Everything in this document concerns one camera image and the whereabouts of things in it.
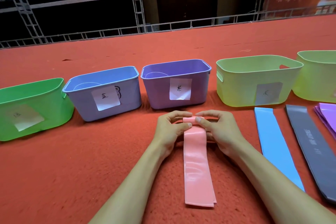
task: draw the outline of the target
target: human hand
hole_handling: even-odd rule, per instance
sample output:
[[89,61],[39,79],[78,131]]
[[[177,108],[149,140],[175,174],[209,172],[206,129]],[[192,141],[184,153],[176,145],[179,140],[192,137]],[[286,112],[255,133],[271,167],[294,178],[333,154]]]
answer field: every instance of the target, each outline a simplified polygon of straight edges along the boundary
[[232,157],[237,147],[249,144],[241,134],[232,113],[225,111],[208,110],[198,112],[196,116],[208,116],[218,118],[217,122],[196,117],[195,121],[210,132],[208,137],[218,144],[219,149],[227,156]]
[[155,135],[152,144],[162,148],[163,158],[166,158],[174,148],[178,136],[192,127],[191,123],[173,124],[183,117],[191,117],[191,112],[173,111],[160,116],[157,119]]

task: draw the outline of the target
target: white paper sheet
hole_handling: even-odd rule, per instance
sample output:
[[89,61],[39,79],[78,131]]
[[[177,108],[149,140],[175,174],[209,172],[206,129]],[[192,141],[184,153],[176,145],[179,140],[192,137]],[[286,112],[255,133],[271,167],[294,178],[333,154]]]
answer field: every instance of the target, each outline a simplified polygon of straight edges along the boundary
[[190,100],[192,79],[170,78],[169,99]]
[[26,104],[11,109],[7,115],[18,131],[44,121],[44,118],[37,111]]
[[98,111],[120,105],[118,93],[113,85],[100,87],[91,92]]
[[254,105],[270,105],[279,101],[282,82],[258,84]]

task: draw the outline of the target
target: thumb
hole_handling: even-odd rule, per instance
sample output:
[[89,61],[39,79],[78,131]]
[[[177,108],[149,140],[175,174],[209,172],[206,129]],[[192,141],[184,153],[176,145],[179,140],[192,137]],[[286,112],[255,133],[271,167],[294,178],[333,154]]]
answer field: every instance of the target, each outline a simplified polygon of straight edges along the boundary
[[197,122],[197,124],[201,125],[202,127],[204,127],[205,129],[211,131],[212,130],[212,123],[204,118],[201,117],[196,117],[195,121]]
[[193,126],[191,123],[178,123],[174,125],[176,127],[178,135],[181,135],[184,131],[188,130]]

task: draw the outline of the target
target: yellow-green plastic basket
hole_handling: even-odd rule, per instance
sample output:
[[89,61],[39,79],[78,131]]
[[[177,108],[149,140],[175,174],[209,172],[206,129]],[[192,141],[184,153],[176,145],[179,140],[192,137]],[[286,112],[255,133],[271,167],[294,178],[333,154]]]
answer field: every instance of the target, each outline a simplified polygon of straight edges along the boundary
[[303,64],[277,55],[221,59],[217,65],[217,94],[223,103],[254,106],[258,84],[282,82],[279,100],[285,102]]
[[63,78],[53,78],[0,89],[0,141],[54,128],[70,120],[74,105],[62,93],[64,85]]
[[302,51],[297,61],[304,64],[293,86],[300,98],[336,103],[336,51]]

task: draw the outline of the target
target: forearm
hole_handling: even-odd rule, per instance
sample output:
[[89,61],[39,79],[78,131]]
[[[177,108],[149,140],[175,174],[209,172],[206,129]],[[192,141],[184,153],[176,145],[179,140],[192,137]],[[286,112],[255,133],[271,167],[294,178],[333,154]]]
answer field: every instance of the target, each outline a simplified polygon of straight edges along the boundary
[[162,160],[161,149],[156,145],[149,145],[129,175],[89,224],[141,223]]
[[333,213],[309,197],[250,144],[238,147],[234,161],[248,177],[276,224],[335,224]]

